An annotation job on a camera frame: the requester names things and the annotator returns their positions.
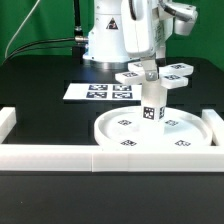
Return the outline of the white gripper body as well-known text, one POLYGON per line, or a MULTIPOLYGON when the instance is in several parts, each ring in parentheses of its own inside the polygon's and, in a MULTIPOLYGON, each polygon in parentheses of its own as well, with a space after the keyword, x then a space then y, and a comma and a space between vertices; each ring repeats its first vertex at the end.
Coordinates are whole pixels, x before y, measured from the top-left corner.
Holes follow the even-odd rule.
POLYGON ((122 0, 121 20, 130 58, 153 56, 173 32, 173 18, 158 0, 122 0))

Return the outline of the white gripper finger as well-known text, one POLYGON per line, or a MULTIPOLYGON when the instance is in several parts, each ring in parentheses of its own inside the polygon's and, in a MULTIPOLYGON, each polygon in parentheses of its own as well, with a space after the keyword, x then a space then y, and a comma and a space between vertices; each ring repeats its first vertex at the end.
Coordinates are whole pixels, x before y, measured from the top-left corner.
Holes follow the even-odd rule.
POLYGON ((159 67, 166 65, 166 45, 162 44, 156 51, 156 62, 159 67))
POLYGON ((142 58, 141 64, 147 81, 156 81, 159 78, 158 68, 154 58, 142 58))

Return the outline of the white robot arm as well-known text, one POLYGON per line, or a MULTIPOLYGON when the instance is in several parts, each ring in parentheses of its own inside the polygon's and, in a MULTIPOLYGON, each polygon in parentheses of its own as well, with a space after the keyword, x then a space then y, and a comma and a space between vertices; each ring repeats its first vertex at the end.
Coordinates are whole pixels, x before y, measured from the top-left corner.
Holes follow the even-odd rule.
POLYGON ((138 59, 146 79, 155 81, 166 40, 174 33, 189 35, 197 17, 195 6, 174 0, 94 0, 94 25, 83 59, 104 69, 138 59))

